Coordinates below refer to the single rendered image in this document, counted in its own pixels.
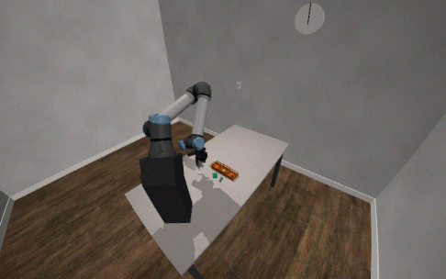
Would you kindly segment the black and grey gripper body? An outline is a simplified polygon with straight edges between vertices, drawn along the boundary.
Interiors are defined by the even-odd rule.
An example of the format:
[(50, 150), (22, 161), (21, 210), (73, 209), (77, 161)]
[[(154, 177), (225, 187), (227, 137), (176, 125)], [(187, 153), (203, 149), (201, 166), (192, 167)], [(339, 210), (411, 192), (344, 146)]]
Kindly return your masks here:
[[(206, 152), (206, 148), (203, 148), (202, 150), (200, 150), (199, 152), (198, 152), (198, 154), (196, 154), (195, 155), (195, 158), (198, 160), (198, 161), (201, 161), (201, 162), (205, 162), (206, 161), (206, 158), (207, 158), (207, 152)], [(198, 157), (199, 157), (199, 159), (198, 159)]]

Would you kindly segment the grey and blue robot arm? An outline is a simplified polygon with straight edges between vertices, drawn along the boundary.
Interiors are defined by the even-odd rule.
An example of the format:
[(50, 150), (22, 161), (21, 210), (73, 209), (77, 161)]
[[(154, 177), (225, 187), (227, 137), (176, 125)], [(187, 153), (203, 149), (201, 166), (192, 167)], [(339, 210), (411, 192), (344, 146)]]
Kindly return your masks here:
[[(211, 99), (211, 88), (205, 82), (199, 82), (189, 87), (182, 97), (167, 107), (163, 112), (156, 115), (150, 115), (149, 121), (143, 124), (143, 133), (151, 138), (149, 149), (149, 158), (165, 158), (176, 155), (172, 143), (171, 121), (180, 115), (191, 104), (197, 102), (195, 111), (195, 120), (192, 130), (192, 136), (182, 139), (178, 146), (182, 151), (194, 148), (200, 151), (205, 146), (203, 139), (206, 123), (206, 112), (208, 101)], [(199, 150), (200, 149), (200, 150)], [(189, 151), (187, 156), (198, 154), (197, 151)], [(159, 153), (160, 152), (160, 153)]]

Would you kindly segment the orange bin rack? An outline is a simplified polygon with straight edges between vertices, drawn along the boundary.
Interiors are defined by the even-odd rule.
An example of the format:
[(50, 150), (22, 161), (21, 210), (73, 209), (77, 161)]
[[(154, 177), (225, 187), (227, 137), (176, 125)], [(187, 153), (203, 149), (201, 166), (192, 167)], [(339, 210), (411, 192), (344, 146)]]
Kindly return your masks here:
[[(225, 166), (225, 167), (224, 167), (224, 166)], [(227, 166), (227, 168), (226, 168), (226, 166), (227, 166), (227, 165), (225, 165), (225, 164), (223, 164), (223, 163), (221, 163), (221, 162), (219, 162), (219, 161), (216, 161), (216, 162), (214, 162), (213, 164), (211, 164), (211, 168), (212, 168), (213, 170), (217, 171), (218, 173), (223, 174), (224, 176), (228, 177), (230, 180), (234, 180), (234, 179), (239, 175), (239, 173), (236, 172), (236, 171), (234, 171), (234, 170), (232, 170), (232, 169), (231, 169), (230, 167), (228, 167), (228, 166)], [(223, 172), (223, 170), (225, 170), (225, 172)], [(233, 175), (233, 178), (230, 177), (231, 175)]]

